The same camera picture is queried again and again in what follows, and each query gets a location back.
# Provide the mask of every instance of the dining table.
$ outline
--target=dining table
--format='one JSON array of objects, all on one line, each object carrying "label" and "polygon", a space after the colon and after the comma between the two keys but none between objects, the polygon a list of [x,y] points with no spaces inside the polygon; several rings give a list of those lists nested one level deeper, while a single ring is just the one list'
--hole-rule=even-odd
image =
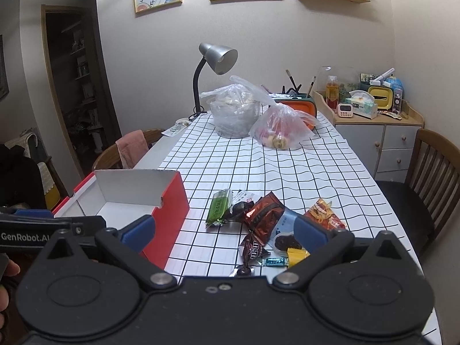
[{"label": "dining table", "polygon": [[[177,170],[182,176],[190,210],[165,271],[180,281],[187,275],[229,276],[242,264],[238,246],[247,227],[239,222],[206,227],[212,196],[223,189],[248,191],[254,200],[273,192],[299,214],[322,198],[356,237],[393,232],[421,269],[404,228],[371,174],[321,113],[317,120],[314,137],[290,150],[264,147],[253,137],[221,137],[209,112],[176,136],[163,136],[135,169]],[[270,245],[265,248],[277,256]],[[271,282],[285,269],[255,266],[254,274]],[[434,309],[423,335],[441,345]]]}]

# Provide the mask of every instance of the pink towel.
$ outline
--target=pink towel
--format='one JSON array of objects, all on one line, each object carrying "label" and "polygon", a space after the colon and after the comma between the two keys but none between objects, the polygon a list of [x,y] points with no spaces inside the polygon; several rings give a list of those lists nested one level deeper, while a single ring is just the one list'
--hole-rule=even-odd
[{"label": "pink towel", "polygon": [[116,141],[124,169],[132,169],[149,151],[141,130],[133,131]]}]

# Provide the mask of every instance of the clear plastic bag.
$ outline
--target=clear plastic bag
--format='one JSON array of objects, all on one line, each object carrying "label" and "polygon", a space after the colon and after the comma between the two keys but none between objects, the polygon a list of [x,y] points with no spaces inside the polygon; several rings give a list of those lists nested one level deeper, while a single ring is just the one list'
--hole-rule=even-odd
[{"label": "clear plastic bag", "polygon": [[261,87],[251,84],[238,76],[232,75],[234,84],[203,92],[201,98],[209,98],[217,133],[226,138],[243,138],[260,116],[260,102],[256,99],[268,97]]},{"label": "clear plastic bag", "polygon": [[271,105],[249,131],[260,144],[280,150],[299,148],[299,143],[315,134],[307,124],[317,125],[318,120],[288,105]]}]

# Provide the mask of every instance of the plastic bag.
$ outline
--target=plastic bag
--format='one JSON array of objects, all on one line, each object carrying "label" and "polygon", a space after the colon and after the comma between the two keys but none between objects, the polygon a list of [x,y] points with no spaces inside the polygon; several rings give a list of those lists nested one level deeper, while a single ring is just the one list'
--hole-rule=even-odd
[{"label": "plastic bag", "polygon": [[317,125],[318,120],[306,112],[275,103],[259,117],[249,134],[266,147],[296,149],[301,141],[315,135],[306,123]]},{"label": "plastic bag", "polygon": [[200,98],[209,98],[207,102],[220,136],[247,137],[260,116],[260,102],[256,98],[268,97],[268,93],[238,76],[232,75],[230,80],[234,84],[203,92]]}]

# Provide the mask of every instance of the human hand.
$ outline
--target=human hand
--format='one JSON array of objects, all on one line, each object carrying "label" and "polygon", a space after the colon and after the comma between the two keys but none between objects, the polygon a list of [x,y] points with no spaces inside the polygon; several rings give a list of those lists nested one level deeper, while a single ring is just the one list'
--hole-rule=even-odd
[{"label": "human hand", "polygon": [[[8,265],[6,266],[3,276],[16,276],[21,271],[18,264],[14,263],[12,260],[9,260]],[[10,298],[8,292],[3,285],[0,285],[0,312],[6,310],[8,304],[10,303]],[[0,313],[0,329],[5,325],[5,316]],[[3,336],[0,334],[0,342],[3,341]]]}]

